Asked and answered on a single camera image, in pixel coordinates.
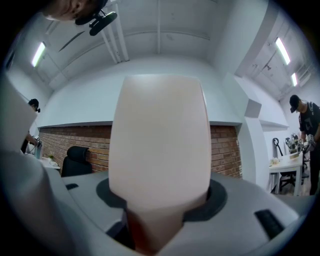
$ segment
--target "white ceiling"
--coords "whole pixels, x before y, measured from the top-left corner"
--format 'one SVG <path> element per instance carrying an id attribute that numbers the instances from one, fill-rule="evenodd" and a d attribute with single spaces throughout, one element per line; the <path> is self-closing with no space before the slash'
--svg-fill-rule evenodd
<path id="1" fill-rule="evenodd" d="M 288 65 L 277 50 L 275 41 L 278 37 L 290 57 Z M 293 73 L 297 74 L 297 86 L 303 86 L 314 72 L 302 32 L 288 17 L 280 13 L 267 41 L 246 74 L 280 101 L 294 89 L 291 80 Z"/>
<path id="2" fill-rule="evenodd" d="M 118 0 L 118 19 L 130 59 L 157 53 L 157 1 Z M 161 0 L 161 53 L 206 59 L 216 5 L 214 0 Z M 104 11 L 114 10 L 109 6 Z M 124 61 L 115 22 L 111 28 L 121 61 Z M 82 31 L 85 32 L 60 51 Z M 112 47 L 106 28 L 104 32 Z M 46 44 L 45 53 L 33 68 L 31 60 L 42 41 Z M 26 29 L 15 61 L 27 74 L 36 72 L 44 84 L 54 90 L 87 70 L 115 65 L 101 34 L 89 35 L 89 24 L 76 26 L 73 21 L 52 22 L 40 14 Z"/>

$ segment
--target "ceiling light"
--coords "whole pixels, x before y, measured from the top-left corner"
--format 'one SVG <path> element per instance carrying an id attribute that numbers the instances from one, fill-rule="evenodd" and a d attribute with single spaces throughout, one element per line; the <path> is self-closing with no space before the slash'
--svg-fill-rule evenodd
<path id="1" fill-rule="evenodd" d="M 37 65 L 37 63 L 38 63 L 42 53 L 44 52 L 45 48 L 46 48 L 45 44 L 43 42 L 40 43 L 40 45 L 38 47 L 38 50 L 36 50 L 36 53 L 35 53 L 35 55 L 33 57 L 32 66 L 35 67 Z"/>
<path id="2" fill-rule="evenodd" d="M 285 63 L 288 65 L 290 63 L 290 58 L 289 58 L 288 52 L 287 52 L 284 44 L 282 43 L 282 41 L 279 37 L 276 39 L 275 44 L 278 47 L 278 49 L 280 50 L 280 52 L 284 58 Z"/>
<path id="3" fill-rule="evenodd" d="M 293 86 L 296 86 L 298 84 L 296 73 L 292 74 L 291 79 L 292 79 L 292 82 L 293 82 Z"/>

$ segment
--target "white table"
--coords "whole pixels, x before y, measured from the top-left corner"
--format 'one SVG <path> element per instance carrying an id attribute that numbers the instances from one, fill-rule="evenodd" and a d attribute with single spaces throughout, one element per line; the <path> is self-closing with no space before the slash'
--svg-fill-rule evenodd
<path id="1" fill-rule="evenodd" d="M 270 166 L 269 172 L 270 174 L 276 174 L 276 187 L 275 187 L 276 194 L 279 193 L 280 173 L 296 172 L 293 195 L 298 196 L 301 190 L 303 153 L 300 153 L 300 155 L 294 159 L 290 159 L 290 156 L 291 154 L 288 154 L 279 158 L 280 162 Z"/>
<path id="2" fill-rule="evenodd" d="M 44 166 L 44 168 L 53 168 L 53 169 L 56 169 L 56 170 L 60 170 L 60 167 L 59 166 L 52 166 L 50 164 L 50 161 L 49 161 L 49 158 L 46 158 L 46 157 L 42 157 L 42 159 L 39 160 L 42 165 Z"/>

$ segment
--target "table leg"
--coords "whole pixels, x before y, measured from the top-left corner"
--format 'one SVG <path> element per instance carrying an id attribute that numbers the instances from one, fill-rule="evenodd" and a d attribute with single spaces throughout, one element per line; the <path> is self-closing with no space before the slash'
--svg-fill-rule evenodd
<path id="1" fill-rule="evenodd" d="M 302 166 L 296 170 L 295 176 L 295 186 L 294 186 L 294 196 L 299 196 L 301 190 L 301 178 L 302 178 Z"/>
<path id="2" fill-rule="evenodd" d="M 275 185 L 275 193 L 279 194 L 279 188 L 280 188 L 280 172 L 277 172 L 275 175 L 275 179 L 276 179 L 276 185 Z"/>

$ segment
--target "potted plant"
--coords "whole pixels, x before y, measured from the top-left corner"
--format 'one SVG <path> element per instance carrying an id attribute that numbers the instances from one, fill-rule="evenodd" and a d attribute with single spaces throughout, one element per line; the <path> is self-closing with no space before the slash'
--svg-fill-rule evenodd
<path id="1" fill-rule="evenodd" d="M 53 162 L 54 159 L 55 159 L 54 155 L 53 155 L 53 154 L 50 154 L 50 155 L 49 155 L 49 162 Z"/>

